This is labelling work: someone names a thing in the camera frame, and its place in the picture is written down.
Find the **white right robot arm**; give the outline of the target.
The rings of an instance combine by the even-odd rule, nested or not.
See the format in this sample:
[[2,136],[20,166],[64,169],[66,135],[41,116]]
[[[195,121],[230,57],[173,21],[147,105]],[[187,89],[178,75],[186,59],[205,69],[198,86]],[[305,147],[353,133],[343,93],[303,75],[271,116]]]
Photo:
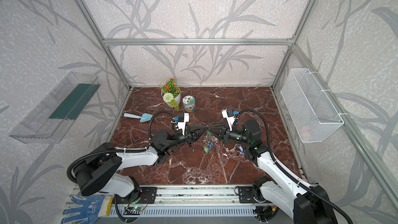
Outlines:
[[223,110],[225,125],[210,126],[209,132],[222,143],[233,141],[244,145],[244,155],[270,178],[254,183],[259,202],[271,202],[287,214],[295,224],[336,224],[336,213],[346,222],[353,221],[349,215],[332,203],[327,192],[319,185],[313,186],[288,169],[272,151],[269,127],[263,121],[266,141],[262,141],[262,130],[256,120],[248,120],[241,130],[237,128],[239,117],[246,110],[237,112]]

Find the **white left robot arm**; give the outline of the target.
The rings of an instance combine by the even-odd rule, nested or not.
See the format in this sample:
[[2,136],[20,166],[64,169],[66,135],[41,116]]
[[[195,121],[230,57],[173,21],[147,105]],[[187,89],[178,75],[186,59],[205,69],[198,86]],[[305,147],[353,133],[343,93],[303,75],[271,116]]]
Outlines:
[[173,134],[160,130],[149,134],[150,145],[145,148],[118,148],[104,143],[73,161],[66,174],[77,184],[80,193],[91,195],[117,195],[122,198],[136,197],[141,193],[138,182],[129,176],[119,174],[127,168],[157,166],[166,162],[172,150],[184,144],[192,146],[207,127],[188,124],[189,114],[180,114],[172,120]]

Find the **blue tagged key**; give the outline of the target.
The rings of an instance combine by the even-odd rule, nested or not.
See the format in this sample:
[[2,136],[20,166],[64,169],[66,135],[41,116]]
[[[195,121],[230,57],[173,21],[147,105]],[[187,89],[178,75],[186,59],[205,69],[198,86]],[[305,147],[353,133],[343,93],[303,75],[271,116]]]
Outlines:
[[244,149],[241,145],[238,145],[237,148],[242,154],[244,154]]

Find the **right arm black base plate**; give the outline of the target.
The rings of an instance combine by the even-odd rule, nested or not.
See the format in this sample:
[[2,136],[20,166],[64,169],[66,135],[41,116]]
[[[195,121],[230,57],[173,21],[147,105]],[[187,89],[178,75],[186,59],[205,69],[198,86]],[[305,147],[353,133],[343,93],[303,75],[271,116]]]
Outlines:
[[252,186],[237,186],[235,193],[238,195],[241,204],[264,203],[265,200],[258,200],[255,197]]

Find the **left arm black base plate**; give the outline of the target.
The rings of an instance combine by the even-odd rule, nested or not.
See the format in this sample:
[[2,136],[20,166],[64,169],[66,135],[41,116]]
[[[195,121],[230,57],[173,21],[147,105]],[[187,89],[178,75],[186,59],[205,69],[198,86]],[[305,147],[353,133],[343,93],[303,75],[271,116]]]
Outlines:
[[116,202],[118,204],[154,204],[157,189],[157,187],[141,187],[133,190],[126,197],[117,196]]

